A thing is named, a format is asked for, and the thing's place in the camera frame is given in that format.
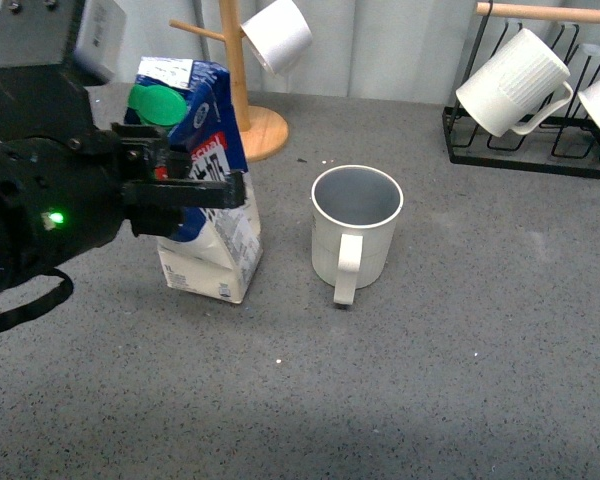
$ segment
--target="mug rim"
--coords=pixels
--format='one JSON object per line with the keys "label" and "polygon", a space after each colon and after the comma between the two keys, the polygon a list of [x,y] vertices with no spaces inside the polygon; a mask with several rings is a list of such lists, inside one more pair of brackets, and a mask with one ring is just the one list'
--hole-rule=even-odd
{"label": "mug rim", "polygon": [[[320,182],[320,180],[322,180],[322,178],[326,177],[330,173],[333,173],[333,172],[335,172],[337,170],[345,170],[345,169],[348,169],[348,170],[367,170],[367,171],[379,174],[382,177],[384,177],[387,180],[389,180],[389,182],[391,184],[393,184],[393,186],[396,188],[396,190],[398,191],[398,194],[400,196],[400,202],[398,203],[398,206],[396,207],[395,211],[391,215],[389,215],[387,218],[385,218],[384,220],[382,220],[381,222],[366,223],[366,224],[360,224],[360,225],[355,224],[355,223],[341,222],[340,220],[336,220],[331,215],[329,215],[328,213],[326,213],[320,207],[320,205],[318,205],[318,202],[316,201],[316,192],[315,192],[316,191],[316,186],[318,185],[318,183]],[[339,165],[337,167],[333,167],[333,168],[330,168],[329,170],[326,170],[326,171],[322,172],[320,175],[318,175],[318,178],[316,178],[313,181],[313,185],[311,186],[311,201],[313,202],[313,206],[316,208],[316,210],[318,210],[318,212],[320,212],[320,214],[324,218],[326,218],[327,220],[329,220],[330,222],[333,222],[336,225],[339,225],[339,226],[345,227],[345,228],[354,228],[354,229],[358,229],[358,230],[368,230],[368,229],[372,229],[372,228],[376,228],[376,227],[381,227],[383,225],[386,225],[386,224],[390,223],[392,220],[394,220],[398,216],[398,214],[402,211],[402,207],[404,205],[404,194],[402,193],[402,188],[400,188],[400,185],[398,185],[398,182],[396,182],[391,175],[383,172],[382,170],[378,170],[377,168],[373,168],[373,167],[368,167],[366,165]]]}

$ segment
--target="wooden post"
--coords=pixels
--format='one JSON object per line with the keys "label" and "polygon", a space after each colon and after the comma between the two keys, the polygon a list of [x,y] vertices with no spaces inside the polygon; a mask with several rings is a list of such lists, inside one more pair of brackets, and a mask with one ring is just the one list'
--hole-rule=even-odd
{"label": "wooden post", "polygon": [[244,70],[238,0],[219,1],[222,34],[227,52],[227,67],[231,72],[231,100],[236,111],[238,129],[246,132],[251,129],[251,121],[249,120],[249,98]]}
{"label": "wooden post", "polygon": [[[476,5],[476,14],[483,17],[488,15],[489,3],[478,2]],[[600,10],[590,10],[585,8],[537,7],[529,5],[494,3],[493,9],[491,10],[491,16],[526,18],[529,20],[548,20],[555,22],[600,24]]]}

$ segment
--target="wooden base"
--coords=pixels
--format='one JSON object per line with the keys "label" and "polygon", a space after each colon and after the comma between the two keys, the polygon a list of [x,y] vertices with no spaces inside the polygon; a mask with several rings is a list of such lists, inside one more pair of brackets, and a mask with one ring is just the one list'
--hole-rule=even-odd
{"label": "wooden base", "polygon": [[240,132],[247,162],[257,162],[280,150],[289,138],[289,125],[273,110],[249,105],[251,128]]}

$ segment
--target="mug handle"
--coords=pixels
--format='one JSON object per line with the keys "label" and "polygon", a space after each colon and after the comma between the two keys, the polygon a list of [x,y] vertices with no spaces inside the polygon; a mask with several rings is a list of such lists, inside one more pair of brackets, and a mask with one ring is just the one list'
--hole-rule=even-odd
{"label": "mug handle", "polygon": [[336,275],[336,291],[333,301],[340,305],[353,304],[356,293],[358,272],[362,260],[362,237],[360,235],[342,234],[338,257],[338,273]]}
{"label": "mug handle", "polygon": [[569,103],[571,97],[573,97],[573,89],[571,88],[571,85],[569,85],[567,82],[562,82],[562,86],[564,87],[566,92],[566,95],[564,97],[542,108],[527,123],[518,123],[514,125],[513,127],[511,127],[511,130],[517,133],[518,135],[528,135],[538,125],[540,125],[549,115],[551,115],[553,112],[564,107],[567,103]]}

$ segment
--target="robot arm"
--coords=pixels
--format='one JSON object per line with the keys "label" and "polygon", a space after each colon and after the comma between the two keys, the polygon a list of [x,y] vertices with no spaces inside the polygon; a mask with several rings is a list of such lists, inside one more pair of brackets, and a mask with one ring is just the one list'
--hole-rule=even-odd
{"label": "robot arm", "polygon": [[84,86],[101,83],[102,70],[75,52],[85,29],[103,35],[85,22],[102,22],[92,14],[110,3],[7,1],[0,11],[0,292],[112,241],[125,219],[135,235],[169,236],[182,207],[244,204],[240,172],[156,180],[156,167],[177,178],[188,161],[163,129],[95,127]]}

